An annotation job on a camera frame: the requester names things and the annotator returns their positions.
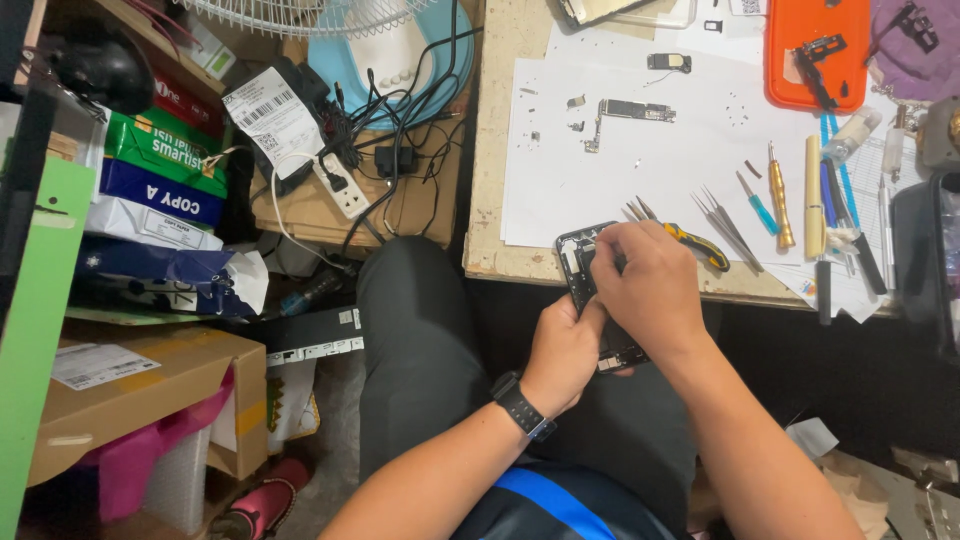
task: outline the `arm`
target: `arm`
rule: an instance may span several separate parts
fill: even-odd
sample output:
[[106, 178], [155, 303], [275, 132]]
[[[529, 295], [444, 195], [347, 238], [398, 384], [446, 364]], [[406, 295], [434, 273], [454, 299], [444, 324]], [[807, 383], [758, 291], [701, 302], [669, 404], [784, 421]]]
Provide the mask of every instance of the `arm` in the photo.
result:
[[[627, 265], [621, 275], [614, 250]], [[696, 259], [653, 221], [597, 236], [597, 296], [690, 414], [724, 516], [743, 540], [862, 539], [824, 476], [751, 394], [704, 327]]]
[[[591, 302], [578, 321], [569, 296], [540, 315], [520, 390], [541, 414], [555, 418], [577, 403], [606, 320]], [[318, 540], [449, 538], [528, 443], [503, 407], [487, 404], [373, 474]]]

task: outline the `black pants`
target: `black pants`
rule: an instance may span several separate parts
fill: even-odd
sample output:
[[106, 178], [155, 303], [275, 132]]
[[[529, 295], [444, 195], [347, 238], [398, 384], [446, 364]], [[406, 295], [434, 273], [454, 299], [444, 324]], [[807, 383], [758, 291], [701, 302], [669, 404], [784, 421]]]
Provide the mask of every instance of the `black pants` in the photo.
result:
[[[360, 273], [367, 382], [360, 397], [360, 481], [491, 400], [467, 297], [444, 252], [395, 238]], [[671, 531], [685, 530], [696, 448], [680, 397], [653, 364], [595, 375], [580, 403], [528, 454], [583, 465], [634, 491]]]

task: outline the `forearm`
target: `forearm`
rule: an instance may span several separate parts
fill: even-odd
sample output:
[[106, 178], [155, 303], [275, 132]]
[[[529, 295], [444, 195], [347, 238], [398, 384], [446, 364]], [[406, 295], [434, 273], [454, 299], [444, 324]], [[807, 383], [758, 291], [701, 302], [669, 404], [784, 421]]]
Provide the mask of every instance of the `forearm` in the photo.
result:
[[686, 402], [700, 457], [736, 537], [863, 538], [824, 476], [712, 341], [696, 350], [663, 372]]
[[486, 405], [377, 471], [318, 540], [448, 538], [528, 443], [503, 407]]

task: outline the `black smartwatch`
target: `black smartwatch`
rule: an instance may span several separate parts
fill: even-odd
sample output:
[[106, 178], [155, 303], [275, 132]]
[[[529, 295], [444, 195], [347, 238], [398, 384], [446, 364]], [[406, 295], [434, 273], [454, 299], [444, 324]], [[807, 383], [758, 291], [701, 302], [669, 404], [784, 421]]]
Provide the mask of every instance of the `black smartwatch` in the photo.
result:
[[520, 392], [520, 373], [508, 371], [493, 384], [493, 400], [507, 409], [510, 417], [531, 440], [543, 442], [557, 428], [549, 418], [540, 414]]

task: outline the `blue screwdriver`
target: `blue screwdriver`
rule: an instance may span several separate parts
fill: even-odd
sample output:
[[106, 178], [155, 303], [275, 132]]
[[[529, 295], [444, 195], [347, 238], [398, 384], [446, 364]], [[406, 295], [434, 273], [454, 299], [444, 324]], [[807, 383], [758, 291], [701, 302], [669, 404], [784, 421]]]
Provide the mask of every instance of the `blue screwdriver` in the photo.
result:
[[763, 226], [766, 227], [767, 233], [777, 234], [780, 232], [780, 227], [777, 225], [777, 221], [770, 215], [770, 212], [763, 207], [763, 203], [760, 202], [760, 198], [756, 196], [754, 191], [750, 189], [750, 186], [747, 185], [747, 181], [743, 179], [743, 175], [740, 174], [740, 171], [736, 171], [736, 178], [740, 180], [740, 184], [743, 185], [743, 189], [747, 192], [747, 200], [750, 201], [750, 206], [754, 207], [756, 210], [756, 215], [760, 217], [760, 221], [763, 222]]

